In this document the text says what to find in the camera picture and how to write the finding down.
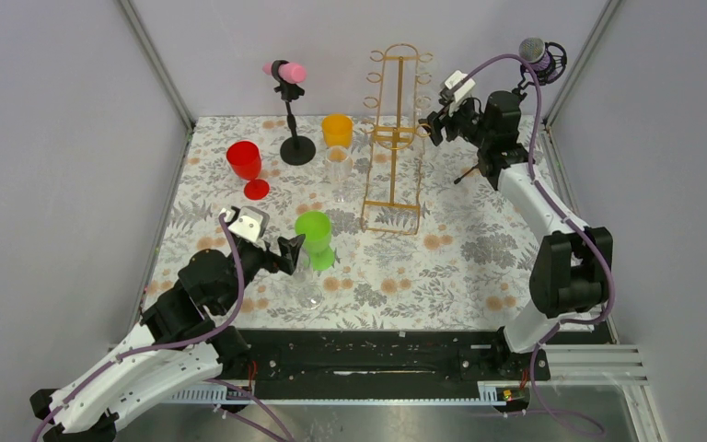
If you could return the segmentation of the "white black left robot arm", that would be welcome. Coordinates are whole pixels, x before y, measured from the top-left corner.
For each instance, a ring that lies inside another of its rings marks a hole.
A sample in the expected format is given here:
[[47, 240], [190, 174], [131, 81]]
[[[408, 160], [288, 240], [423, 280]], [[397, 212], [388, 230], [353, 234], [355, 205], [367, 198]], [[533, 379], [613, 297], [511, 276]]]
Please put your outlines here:
[[136, 418], [194, 384], [254, 375], [249, 345], [230, 323], [244, 289], [260, 270], [292, 274], [304, 236], [279, 238], [279, 253], [234, 236], [225, 255], [195, 253], [177, 282], [147, 309], [126, 337], [78, 380], [30, 397], [41, 423], [34, 441], [112, 441]]

